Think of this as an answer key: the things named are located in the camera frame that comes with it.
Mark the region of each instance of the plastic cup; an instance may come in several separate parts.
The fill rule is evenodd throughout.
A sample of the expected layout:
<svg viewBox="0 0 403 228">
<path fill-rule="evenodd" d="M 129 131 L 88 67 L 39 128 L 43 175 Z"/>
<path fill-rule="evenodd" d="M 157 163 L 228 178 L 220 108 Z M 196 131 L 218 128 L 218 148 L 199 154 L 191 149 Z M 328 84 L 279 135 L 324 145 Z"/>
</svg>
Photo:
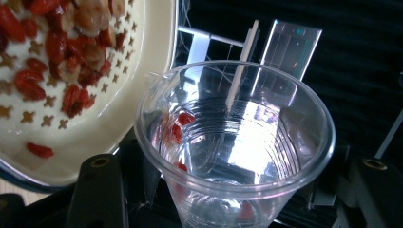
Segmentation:
<svg viewBox="0 0 403 228">
<path fill-rule="evenodd" d="M 135 133 L 183 227 L 268 227 L 332 156 L 332 118 L 313 90 L 253 63 L 211 61 L 164 74 Z"/>
</svg>

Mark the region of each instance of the clear plastic cup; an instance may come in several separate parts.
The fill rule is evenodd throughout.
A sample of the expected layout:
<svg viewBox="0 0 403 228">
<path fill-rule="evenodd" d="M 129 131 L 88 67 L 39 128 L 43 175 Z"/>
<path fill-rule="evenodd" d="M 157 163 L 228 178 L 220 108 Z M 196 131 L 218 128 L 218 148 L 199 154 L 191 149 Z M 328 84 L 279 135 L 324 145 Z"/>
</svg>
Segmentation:
<svg viewBox="0 0 403 228">
<path fill-rule="evenodd" d="M 134 129 L 183 227 L 268 227 L 323 170 L 336 140 L 307 85 L 236 61 L 166 72 L 142 97 Z"/>
</svg>

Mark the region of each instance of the cup rim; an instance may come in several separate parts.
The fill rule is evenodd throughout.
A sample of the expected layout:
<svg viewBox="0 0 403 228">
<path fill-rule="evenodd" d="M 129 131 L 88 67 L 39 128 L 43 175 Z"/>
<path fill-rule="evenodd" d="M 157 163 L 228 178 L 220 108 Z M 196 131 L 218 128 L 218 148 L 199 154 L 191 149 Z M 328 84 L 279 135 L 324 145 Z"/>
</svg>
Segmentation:
<svg viewBox="0 0 403 228">
<path fill-rule="evenodd" d="M 251 62 L 243 62 L 243 61 L 204 61 L 196 64 L 190 64 L 185 66 L 179 66 L 167 71 L 164 75 L 175 75 L 173 72 L 179 72 L 187 68 L 191 67 L 199 67 L 199 66 L 213 66 L 213 65 L 221 65 L 221 64 L 230 64 L 230 65 L 245 65 L 249 67 L 261 67 L 266 68 L 271 71 L 274 71 L 278 74 L 281 74 L 284 77 L 287 77 L 292 82 L 296 83 L 298 87 L 305 90 L 305 92 L 312 98 L 315 104 L 319 107 L 322 112 L 322 115 L 327 119 L 327 128 L 328 135 L 324 136 L 326 141 L 321 144 L 319 148 L 319 154 L 313 158 L 312 161 L 309 161 L 309 164 L 301 169 L 297 174 L 287 177 L 283 180 L 278 180 L 275 182 L 268 182 L 262 184 L 244 184 L 244 185 L 234 185 L 229 183 L 222 182 L 212 182 L 209 180 L 203 180 L 194 176 L 189 175 L 186 172 L 183 172 L 181 169 L 167 161 L 160 155 L 159 151 L 156 150 L 152 145 L 149 139 L 144 134 L 144 126 L 141 122 L 141 113 L 142 107 L 144 105 L 144 97 L 146 96 L 147 90 L 143 97 L 141 98 L 135 116 L 134 123 L 134 131 L 136 137 L 138 138 L 138 142 L 140 147 L 146 156 L 146 158 L 160 171 L 163 173 L 163 177 L 166 180 L 173 180 L 177 184 L 190 188 L 192 190 L 208 194 L 211 196 L 218 196 L 220 198 L 228 198 L 228 199 L 243 199 L 243 200 L 256 200 L 256 199 L 267 199 L 274 198 L 278 196 L 282 196 L 291 192 L 297 191 L 299 188 L 308 184 L 312 180 L 314 180 L 325 168 L 329 159 L 332 157 L 335 143 L 336 143 L 336 131 L 334 122 L 332 117 L 325 106 L 325 104 L 319 99 L 316 93 L 304 84 L 302 81 L 296 79 L 295 77 L 287 74 L 278 69 L 272 68 L 270 66 L 264 66 L 261 64 L 251 63 Z"/>
</svg>

